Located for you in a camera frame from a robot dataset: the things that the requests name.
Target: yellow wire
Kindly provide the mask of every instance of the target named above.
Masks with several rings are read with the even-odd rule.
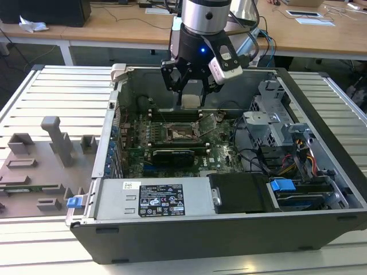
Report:
[[[310,156],[307,157],[309,160],[311,160],[311,163],[312,163],[312,172],[314,172],[314,168],[315,168],[315,162],[314,162],[314,159],[311,158]]]
[[[292,165],[290,165],[288,168],[284,169],[282,172],[279,173],[279,175],[283,175],[285,174],[286,172],[289,172],[291,171],[294,167],[295,167],[295,163],[293,163]]]

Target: wooden desk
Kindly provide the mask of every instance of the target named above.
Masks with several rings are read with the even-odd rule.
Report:
[[[168,48],[172,15],[146,14],[145,9],[140,9],[137,5],[108,7],[92,4],[91,6],[92,13],[84,27],[50,25],[48,26],[50,30],[34,33],[23,31],[17,24],[1,24],[0,27],[14,43],[59,46],[65,64],[69,66],[74,65],[70,46],[157,50]],[[108,11],[117,19],[125,20],[116,22]],[[0,42],[8,42],[1,33]]]
[[[324,3],[347,7],[344,2],[325,1]],[[286,13],[286,10],[317,11],[324,15],[327,12],[326,5],[312,8],[287,6],[282,3],[276,7],[265,0],[259,0],[257,6],[260,15],[267,19],[270,36],[276,40],[277,55],[367,60],[367,14],[348,11],[347,15],[358,21],[346,16],[328,14],[331,17],[326,16],[321,20],[334,20],[335,26],[315,26],[302,25],[295,19],[286,18],[286,16],[292,17]],[[264,21],[261,19],[260,22],[260,27],[265,29]],[[267,47],[265,38],[259,38],[259,45],[262,49]]]
[[[141,44],[163,44],[168,47],[172,15],[146,14],[138,5],[133,7],[94,8],[84,27],[68,27],[61,37],[68,40],[93,40],[129,42]]]
[[[326,4],[347,7],[344,2],[325,1]],[[92,13],[83,28],[50,26],[46,32],[28,33],[18,25],[3,24],[1,28],[15,43],[49,44],[61,48],[65,64],[73,65],[70,46],[93,46],[104,48],[135,48],[135,49],[167,49],[173,16],[146,14],[145,9],[133,7],[108,7],[92,4]],[[346,16],[330,14],[335,26],[302,25],[291,18],[286,10],[318,11],[325,14],[325,5],[319,8],[293,7],[281,4],[279,7],[270,5],[266,0],[259,0],[260,15],[268,22],[270,36],[276,39],[277,55],[367,60],[367,14],[348,12]],[[116,19],[128,19],[116,22]],[[132,18],[144,20],[152,25]],[[265,29],[261,19],[260,27]],[[0,35],[0,42],[6,42]],[[267,43],[259,38],[262,52]]]

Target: red wire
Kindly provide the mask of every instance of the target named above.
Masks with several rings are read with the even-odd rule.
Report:
[[[282,165],[282,168],[284,167],[284,162],[286,161],[286,159],[287,158],[289,158],[290,156],[292,156],[291,154],[288,154],[288,155],[286,155],[286,157],[282,160],[282,163],[283,163],[283,165]]]

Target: blue latch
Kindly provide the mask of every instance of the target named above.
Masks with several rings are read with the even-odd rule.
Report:
[[[81,197],[69,198],[67,202],[67,208],[83,208],[83,205],[81,205],[82,200],[83,199]]]
[[[271,183],[273,191],[295,191],[296,187],[291,179],[274,179]]]

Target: warning label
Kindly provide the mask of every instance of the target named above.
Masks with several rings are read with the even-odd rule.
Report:
[[[142,218],[185,215],[182,185],[140,186],[138,214]]]

